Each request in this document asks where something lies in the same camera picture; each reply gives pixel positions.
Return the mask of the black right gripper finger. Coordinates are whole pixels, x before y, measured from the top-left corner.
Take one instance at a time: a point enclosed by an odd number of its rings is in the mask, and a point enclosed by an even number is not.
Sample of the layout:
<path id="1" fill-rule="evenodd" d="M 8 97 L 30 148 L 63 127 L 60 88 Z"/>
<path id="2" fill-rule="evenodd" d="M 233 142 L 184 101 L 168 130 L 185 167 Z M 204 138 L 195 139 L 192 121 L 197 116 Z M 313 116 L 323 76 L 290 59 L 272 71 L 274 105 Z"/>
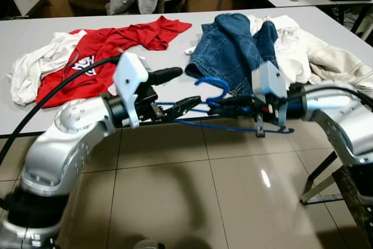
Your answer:
<path id="1" fill-rule="evenodd" d="M 253 115 L 254 110 L 250 107 L 211 107 L 207 114 L 223 117 L 240 117 Z"/>
<path id="2" fill-rule="evenodd" d="M 254 96 L 234 96 L 219 100 L 219 107 L 253 107 Z"/>

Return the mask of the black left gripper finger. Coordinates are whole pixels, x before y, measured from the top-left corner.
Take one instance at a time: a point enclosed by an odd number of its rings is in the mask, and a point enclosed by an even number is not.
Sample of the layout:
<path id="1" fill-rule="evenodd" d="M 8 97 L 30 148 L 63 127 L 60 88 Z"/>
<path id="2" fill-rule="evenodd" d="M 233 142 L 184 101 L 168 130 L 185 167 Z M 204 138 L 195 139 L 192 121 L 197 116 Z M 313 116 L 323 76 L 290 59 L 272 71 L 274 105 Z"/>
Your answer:
<path id="1" fill-rule="evenodd" d="M 183 73 L 183 69 L 179 67 L 163 68 L 156 71 L 150 71 L 147 77 L 148 85 L 162 85 L 168 83 L 172 79 L 178 78 Z"/>
<path id="2" fill-rule="evenodd" d="M 179 118 L 201 103 L 202 100 L 198 96 L 186 97 L 182 100 L 176 101 L 166 110 L 166 118 Z"/>

